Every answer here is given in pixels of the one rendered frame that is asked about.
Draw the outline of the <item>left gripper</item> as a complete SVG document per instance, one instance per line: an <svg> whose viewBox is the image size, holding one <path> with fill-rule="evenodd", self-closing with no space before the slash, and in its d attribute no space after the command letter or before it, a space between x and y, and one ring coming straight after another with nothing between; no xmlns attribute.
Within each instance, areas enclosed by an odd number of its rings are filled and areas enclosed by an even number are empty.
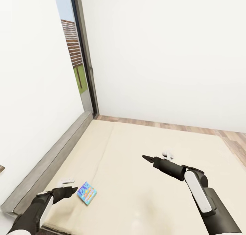
<svg viewBox="0 0 246 235"><path fill-rule="evenodd" d="M58 201L60 201L63 198L71 197L72 194L74 194L77 189L78 189L78 187L72 188L72 186L67 186L67 187L64 187L64 188L54 188L52 190L56 190L56 191L59 192L59 200ZM43 228L40 228L40 229L43 230Z"/></svg>

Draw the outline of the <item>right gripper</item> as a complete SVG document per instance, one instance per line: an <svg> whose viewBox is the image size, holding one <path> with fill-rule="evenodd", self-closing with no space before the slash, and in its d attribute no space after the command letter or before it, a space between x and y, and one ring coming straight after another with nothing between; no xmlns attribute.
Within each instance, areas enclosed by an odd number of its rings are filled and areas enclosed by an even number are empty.
<svg viewBox="0 0 246 235"><path fill-rule="evenodd" d="M142 156L144 159L146 159L147 161L149 161L150 163L153 163L153 167L156 169L159 169L160 171L162 171L163 173L172 176L172 166L175 164L171 161L168 160L164 160L161 159L159 157L151 157L151 156L147 156L147 155L143 155Z"/></svg>

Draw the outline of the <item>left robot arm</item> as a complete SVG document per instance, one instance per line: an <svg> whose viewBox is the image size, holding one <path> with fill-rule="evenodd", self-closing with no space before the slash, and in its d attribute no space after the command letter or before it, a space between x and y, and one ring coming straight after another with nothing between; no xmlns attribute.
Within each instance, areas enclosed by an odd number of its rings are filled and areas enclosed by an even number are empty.
<svg viewBox="0 0 246 235"><path fill-rule="evenodd" d="M16 217L12 228L6 235L36 235L41 229L44 220L52 205L63 198L69 198L76 192L78 187L65 187L64 184L74 183L74 178L61 178L58 180L56 188L51 191L41 192L34 197L31 205L24 214Z"/></svg>

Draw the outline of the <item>board game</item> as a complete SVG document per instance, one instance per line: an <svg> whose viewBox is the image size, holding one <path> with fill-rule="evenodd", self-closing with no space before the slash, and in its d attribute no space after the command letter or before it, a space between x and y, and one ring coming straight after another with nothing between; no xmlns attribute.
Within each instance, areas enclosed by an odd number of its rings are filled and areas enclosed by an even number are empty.
<svg viewBox="0 0 246 235"><path fill-rule="evenodd" d="M92 199L97 194L97 191L87 182L83 184L83 186L77 192L77 195L87 204L92 201Z"/></svg>

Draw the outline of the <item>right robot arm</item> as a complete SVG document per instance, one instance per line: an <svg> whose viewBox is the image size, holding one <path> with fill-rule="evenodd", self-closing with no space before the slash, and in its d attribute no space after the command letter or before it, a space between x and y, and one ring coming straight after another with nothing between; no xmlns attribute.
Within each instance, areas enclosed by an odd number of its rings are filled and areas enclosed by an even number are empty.
<svg viewBox="0 0 246 235"><path fill-rule="evenodd" d="M169 151L162 152L163 157L142 157L153 163L153 167L163 173L187 183L209 235L244 235L233 217L213 188L208 187L208 179L203 171L186 165L177 165L171 160Z"/></svg>

